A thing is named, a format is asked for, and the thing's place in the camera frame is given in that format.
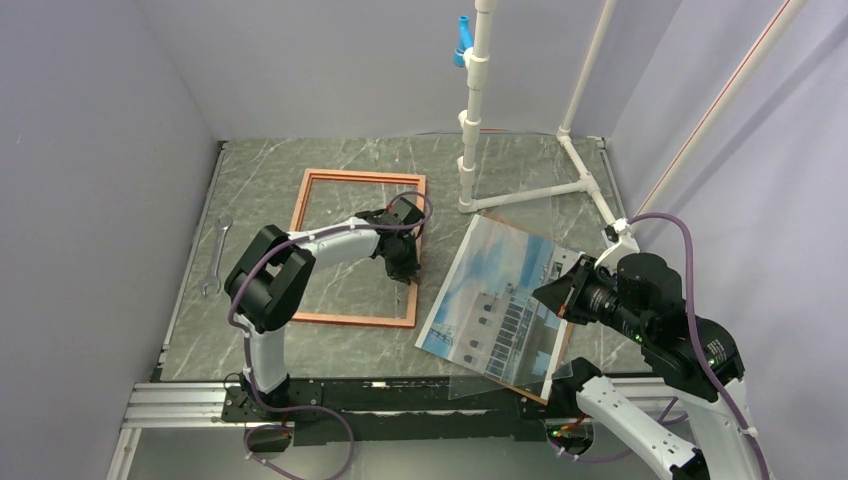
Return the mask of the clear transparent sheet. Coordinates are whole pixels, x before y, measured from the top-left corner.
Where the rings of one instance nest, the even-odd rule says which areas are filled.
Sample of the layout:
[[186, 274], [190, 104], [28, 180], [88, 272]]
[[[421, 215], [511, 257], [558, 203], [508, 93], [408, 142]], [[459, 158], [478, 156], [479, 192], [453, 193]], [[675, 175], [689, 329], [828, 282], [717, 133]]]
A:
[[[582, 253], [596, 252], [597, 248], [603, 243], [602, 232], [596, 223], [596, 216], [585, 214], [581, 209], [571, 209], [569, 212], [572, 217], [565, 219], [563, 213], [559, 211], [555, 199], [544, 198], [484, 209], [480, 213], [471, 215], [468, 219], [467, 227], [459, 236], [459, 244], [447, 267], [440, 288], [457, 255], [458, 248], [468, 230], [469, 224], [476, 215], [486, 217], [488, 213], [493, 213], [501, 216], [510, 223], [515, 223], [517, 226], [524, 227], [532, 233], [536, 233], [567, 248], [578, 251], [580, 255]], [[569, 363], [578, 357], [585, 357], [601, 369], [616, 371], [619, 368], [620, 362], [624, 361], [632, 351], [631, 348], [625, 346], [620, 336], [598, 324], [587, 326], [571, 324], [573, 328], [566, 350], [566, 357]], [[451, 362], [449, 364], [454, 370], [451, 377], [478, 377], [476, 374]]]

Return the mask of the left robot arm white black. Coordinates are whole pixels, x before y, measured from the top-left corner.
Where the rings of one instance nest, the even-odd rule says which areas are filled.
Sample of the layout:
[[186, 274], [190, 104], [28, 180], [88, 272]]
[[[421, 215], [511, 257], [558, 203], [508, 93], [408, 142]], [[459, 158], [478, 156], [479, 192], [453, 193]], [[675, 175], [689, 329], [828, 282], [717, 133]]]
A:
[[417, 206], [417, 196], [403, 192], [383, 208], [357, 212], [328, 227], [284, 232], [268, 225], [254, 237], [224, 287], [230, 298], [227, 321], [244, 341], [240, 382], [258, 417], [275, 419], [290, 403], [285, 328], [316, 271], [380, 258], [390, 279], [406, 285], [417, 281], [417, 240], [433, 210], [430, 200]]

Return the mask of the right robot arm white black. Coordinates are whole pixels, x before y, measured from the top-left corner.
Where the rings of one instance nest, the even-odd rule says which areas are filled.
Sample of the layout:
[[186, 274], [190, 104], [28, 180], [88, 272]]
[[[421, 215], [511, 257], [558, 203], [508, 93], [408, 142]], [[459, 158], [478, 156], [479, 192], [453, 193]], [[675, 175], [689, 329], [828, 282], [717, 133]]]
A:
[[695, 315], [683, 280], [659, 256], [623, 257], [609, 274], [582, 255], [532, 296], [570, 323], [599, 323], [633, 341], [684, 408], [694, 443], [680, 439], [621, 394], [583, 357], [554, 381], [550, 402], [603, 425], [661, 479], [768, 479], [745, 405], [744, 364], [730, 333]]

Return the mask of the orange wooden picture frame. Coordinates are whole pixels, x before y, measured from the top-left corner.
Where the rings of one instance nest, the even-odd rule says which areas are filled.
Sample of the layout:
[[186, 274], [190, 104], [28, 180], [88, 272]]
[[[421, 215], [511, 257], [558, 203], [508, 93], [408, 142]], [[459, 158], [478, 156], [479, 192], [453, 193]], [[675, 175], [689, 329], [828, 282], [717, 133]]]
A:
[[[307, 168], [298, 192], [290, 230], [298, 230], [302, 226], [309, 195], [316, 181], [383, 183], [410, 187], [419, 197], [417, 206], [424, 209], [426, 205], [426, 177], [424, 175]], [[411, 329], [416, 325], [418, 293], [419, 287], [417, 284], [413, 283], [408, 287], [406, 307], [403, 310], [403, 315], [397, 318], [298, 311], [293, 320], [321, 324]]]

